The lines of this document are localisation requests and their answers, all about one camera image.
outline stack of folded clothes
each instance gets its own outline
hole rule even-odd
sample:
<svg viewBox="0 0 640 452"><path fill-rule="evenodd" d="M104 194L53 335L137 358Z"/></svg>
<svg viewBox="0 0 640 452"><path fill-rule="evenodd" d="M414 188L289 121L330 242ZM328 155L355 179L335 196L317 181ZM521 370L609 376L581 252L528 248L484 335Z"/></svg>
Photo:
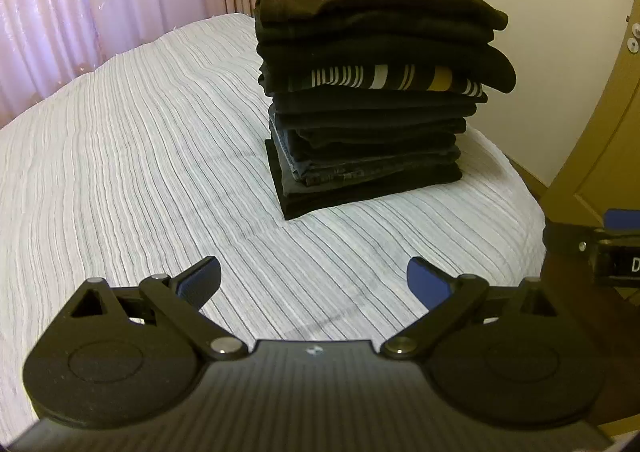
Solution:
<svg viewBox="0 0 640 452"><path fill-rule="evenodd" d="M257 0L255 18L285 219L459 180L482 85L515 86L483 0Z"/></svg>

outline striped garment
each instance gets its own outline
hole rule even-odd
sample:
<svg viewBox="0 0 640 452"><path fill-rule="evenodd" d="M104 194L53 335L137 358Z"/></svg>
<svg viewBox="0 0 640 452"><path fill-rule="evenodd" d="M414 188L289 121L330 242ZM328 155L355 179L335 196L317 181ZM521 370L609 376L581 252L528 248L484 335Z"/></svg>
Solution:
<svg viewBox="0 0 640 452"><path fill-rule="evenodd" d="M289 76L290 92L322 85L394 91L448 91L467 96L481 96L483 92L482 84L442 66L334 66L312 69L306 75Z"/></svg>
<svg viewBox="0 0 640 452"><path fill-rule="evenodd" d="M255 45L245 15L190 24L0 130L0 442L33 422L24 359L88 276L133 286L215 255L222 286L202 311L249 346L379 346L425 313L406 284L414 255L504 286L540 271L542 211L473 129L457 183L284 221Z"/></svg>

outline metal screw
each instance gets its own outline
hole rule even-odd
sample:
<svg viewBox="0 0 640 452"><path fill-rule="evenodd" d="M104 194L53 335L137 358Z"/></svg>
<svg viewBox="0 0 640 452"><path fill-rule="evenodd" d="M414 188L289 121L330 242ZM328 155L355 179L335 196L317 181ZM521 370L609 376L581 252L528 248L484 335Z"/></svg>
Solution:
<svg viewBox="0 0 640 452"><path fill-rule="evenodd" d="M394 337L385 343L386 350L395 355L405 355L415 351L418 347L416 341L409 337Z"/></svg>
<svg viewBox="0 0 640 452"><path fill-rule="evenodd" d="M211 349L221 355L232 355L242 349L242 341L235 337L216 338L211 343Z"/></svg>
<svg viewBox="0 0 640 452"><path fill-rule="evenodd" d="M321 355L322 353L324 353L324 349L322 349L321 346L316 344L313 347L306 348L306 352L308 354L310 354L311 356L316 356L316 355Z"/></svg>

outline wall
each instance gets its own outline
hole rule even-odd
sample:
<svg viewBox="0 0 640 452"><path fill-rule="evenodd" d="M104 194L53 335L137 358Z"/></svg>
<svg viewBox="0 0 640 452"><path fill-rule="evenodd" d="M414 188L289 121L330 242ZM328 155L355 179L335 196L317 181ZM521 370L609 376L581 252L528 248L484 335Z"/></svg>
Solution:
<svg viewBox="0 0 640 452"><path fill-rule="evenodd" d="M549 185L580 137L613 67L633 0L486 0L510 16L494 45L518 74L472 118Z"/></svg>

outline ribbed black surface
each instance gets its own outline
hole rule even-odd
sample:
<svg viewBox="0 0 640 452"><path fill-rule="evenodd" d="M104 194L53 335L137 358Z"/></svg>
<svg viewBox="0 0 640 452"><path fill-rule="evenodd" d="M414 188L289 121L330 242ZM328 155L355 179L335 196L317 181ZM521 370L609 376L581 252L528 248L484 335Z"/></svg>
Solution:
<svg viewBox="0 0 640 452"><path fill-rule="evenodd" d="M215 363L188 399L153 420L98 432L41 421L10 449L569 452L607 444L583 422L521 432L468 418L416 365L379 358L370 342L268 341L241 361Z"/></svg>

